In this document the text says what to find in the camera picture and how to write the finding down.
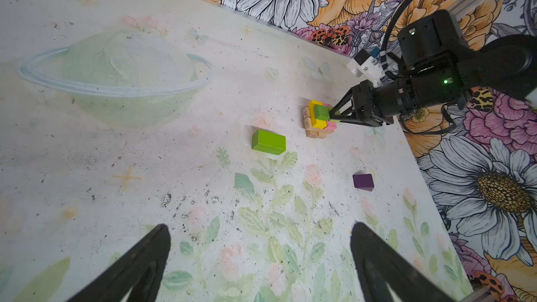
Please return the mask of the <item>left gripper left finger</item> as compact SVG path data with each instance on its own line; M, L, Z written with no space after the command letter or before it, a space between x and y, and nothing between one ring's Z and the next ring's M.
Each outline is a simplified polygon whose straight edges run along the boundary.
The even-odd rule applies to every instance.
M70 301L155 301L171 249L168 226L157 225Z

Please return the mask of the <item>natural wood plank block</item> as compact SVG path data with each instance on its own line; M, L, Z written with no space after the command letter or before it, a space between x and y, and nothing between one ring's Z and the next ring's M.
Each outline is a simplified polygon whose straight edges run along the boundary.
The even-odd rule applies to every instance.
M313 126L311 122L311 116L310 116L310 108L308 106L304 106L302 108L302 116L303 116L303 124L306 131L311 131Z
M315 127L307 128L306 129L306 136L308 138L320 138L324 139L327 138L328 135L333 134L333 131L328 131L326 129L318 129Z

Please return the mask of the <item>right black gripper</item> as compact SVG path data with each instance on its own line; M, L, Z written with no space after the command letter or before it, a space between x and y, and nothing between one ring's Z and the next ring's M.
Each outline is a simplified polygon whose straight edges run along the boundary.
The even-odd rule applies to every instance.
M392 124L394 116L412 114L419 108L410 79L398 79L378 88L371 81L362 81L345 93L329 115L346 124L381 127Z

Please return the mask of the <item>yellow block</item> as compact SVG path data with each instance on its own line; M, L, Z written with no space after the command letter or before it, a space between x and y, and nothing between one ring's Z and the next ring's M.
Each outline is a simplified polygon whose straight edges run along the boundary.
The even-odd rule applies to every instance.
M313 130L325 129L329 121L329 109L321 102L311 100L309 102L310 124Z

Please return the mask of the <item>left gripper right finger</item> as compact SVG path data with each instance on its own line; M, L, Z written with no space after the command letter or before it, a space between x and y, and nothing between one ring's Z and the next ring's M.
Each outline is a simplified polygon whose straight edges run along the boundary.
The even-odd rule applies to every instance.
M352 228L350 249L365 301L452 300L362 222Z

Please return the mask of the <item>large green block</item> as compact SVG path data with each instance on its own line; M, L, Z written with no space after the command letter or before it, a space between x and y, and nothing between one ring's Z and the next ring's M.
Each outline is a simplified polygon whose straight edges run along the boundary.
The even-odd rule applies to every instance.
M252 149L272 155L281 155L287 150L286 138L280 134L259 129L253 134Z

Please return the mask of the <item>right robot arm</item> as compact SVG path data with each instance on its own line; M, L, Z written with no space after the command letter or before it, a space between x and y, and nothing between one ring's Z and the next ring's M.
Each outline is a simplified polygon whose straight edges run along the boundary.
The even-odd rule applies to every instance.
M536 106L536 38L510 35L471 50L454 16L437 11L397 36L404 72L375 88L363 81L330 110L331 119L368 127L445 103L465 106L474 88L492 88Z

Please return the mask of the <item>light green small cube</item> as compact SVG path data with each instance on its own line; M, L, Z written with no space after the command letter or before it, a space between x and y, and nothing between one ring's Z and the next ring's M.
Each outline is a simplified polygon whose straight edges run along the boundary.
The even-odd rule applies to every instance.
M328 121L330 120L329 110L323 106L323 104L315 104L313 106L314 117L318 121Z

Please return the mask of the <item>pink block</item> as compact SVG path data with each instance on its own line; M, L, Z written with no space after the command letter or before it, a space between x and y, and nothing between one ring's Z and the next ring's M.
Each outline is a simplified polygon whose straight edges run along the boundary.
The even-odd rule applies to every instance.
M331 110L331 106L329 104L324 103L323 106L325 106L328 110ZM325 127L327 131L333 132L336 128L337 128L337 125L335 122L332 122L329 120L327 121L327 126Z

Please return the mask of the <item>purple house-shaped block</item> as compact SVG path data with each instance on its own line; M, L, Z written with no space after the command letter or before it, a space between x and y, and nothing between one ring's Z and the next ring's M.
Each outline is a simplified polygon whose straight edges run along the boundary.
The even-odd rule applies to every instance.
M375 188L371 174L355 174L352 176L352 180L356 189L372 192Z

